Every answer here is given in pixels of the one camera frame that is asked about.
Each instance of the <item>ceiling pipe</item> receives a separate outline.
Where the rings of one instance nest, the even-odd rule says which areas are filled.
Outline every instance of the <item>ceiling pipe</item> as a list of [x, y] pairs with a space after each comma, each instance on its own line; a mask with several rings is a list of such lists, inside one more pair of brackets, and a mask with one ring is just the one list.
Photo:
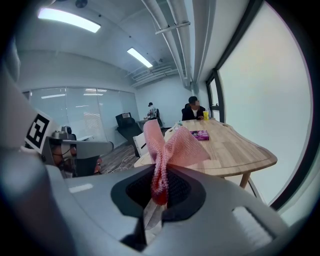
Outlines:
[[[166, 18], [156, 0], [141, 0], [141, 1], [144, 3], [147, 10], [150, 12], [151, 16], [153, 17], [155, 23], [157, 24], [160, 30], [169, 28]], [[189, 88], [190, 84], [186, 84], [186, 79], [184, 76], [181, 60], [179, 57], [179, 52], [178, 52], [177, 45], [171, 30], [162, 33], [162, 35], [172, 54], [173, 60], [178, 69], [183, 86], [185, 88]]]
[[184, 0], [167, 0], [171, 10], [181, 44], [182, 55], [184, 59], [186, 84], [189, 87], [191, 83], [191, 50], [190, 50], [190, 28], [189, 26], [179, 26], [188, 23], [188, 15]]

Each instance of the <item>pink cloth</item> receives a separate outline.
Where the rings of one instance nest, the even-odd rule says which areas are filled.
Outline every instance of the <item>pink cloth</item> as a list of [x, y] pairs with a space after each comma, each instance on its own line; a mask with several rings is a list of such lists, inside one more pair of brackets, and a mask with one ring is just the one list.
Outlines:
[[167, 142], [156, 119], [146, 122], [143, 132], [152, 162], [155, 163], [151, 196], [158, 205], [164, 205], [168, 201], [167, 164], [186, 167], [210, 159], [210, 156], [183, 126]]

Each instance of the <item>white chair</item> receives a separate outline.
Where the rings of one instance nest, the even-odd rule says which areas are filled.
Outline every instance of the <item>white chair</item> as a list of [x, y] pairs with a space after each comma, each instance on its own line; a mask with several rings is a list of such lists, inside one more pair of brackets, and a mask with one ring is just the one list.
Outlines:
[[134, 144], [138, 150], [139, 156], [142, 157], [145, 153], [148, 152], [148, 147], [146, 144], [146, 139], [144, 133], [141, 133], [138, 136], [133, 137]]

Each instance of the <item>table leg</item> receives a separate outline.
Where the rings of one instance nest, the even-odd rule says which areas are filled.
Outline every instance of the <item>table leg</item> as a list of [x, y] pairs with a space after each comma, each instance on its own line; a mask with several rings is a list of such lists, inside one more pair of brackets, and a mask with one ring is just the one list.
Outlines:
[[248, 183], [248, 181], [249, 181], [249, 178], [250, 178], [250, 172], [249, 173], [245, 173], [245, 174], [243, 174], [242, 175], [242, 179], [241, 179], [241, 182], [240, 182], [240, 187], [241, 188], [245, 188], [246, 187], [246, 185], [247, 185], [247, 183]]

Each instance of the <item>wooden table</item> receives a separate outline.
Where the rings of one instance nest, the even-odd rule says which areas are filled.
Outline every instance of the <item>wooden table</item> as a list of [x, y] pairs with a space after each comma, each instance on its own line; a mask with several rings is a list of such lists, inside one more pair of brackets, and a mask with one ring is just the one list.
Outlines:
[[[209, 133], [209, 140], [200, 143], [211, 159], [189, 165], [187, 168], [222, 178], [242, 174], [240, 186], [245, 188], [251, 172], [273, 166], [278, 161], [269, 150], [242, 137], [228, 124], [215, 119], [188, 120], [182, 121], [182, 124], [189, 131], [207, 130]], [[176, 126], [177, 124], [166, 131], [165, 141], [175, 133]], [[146, 153], [135, 162], [134, 167], [151, 163], [150, 155]]]

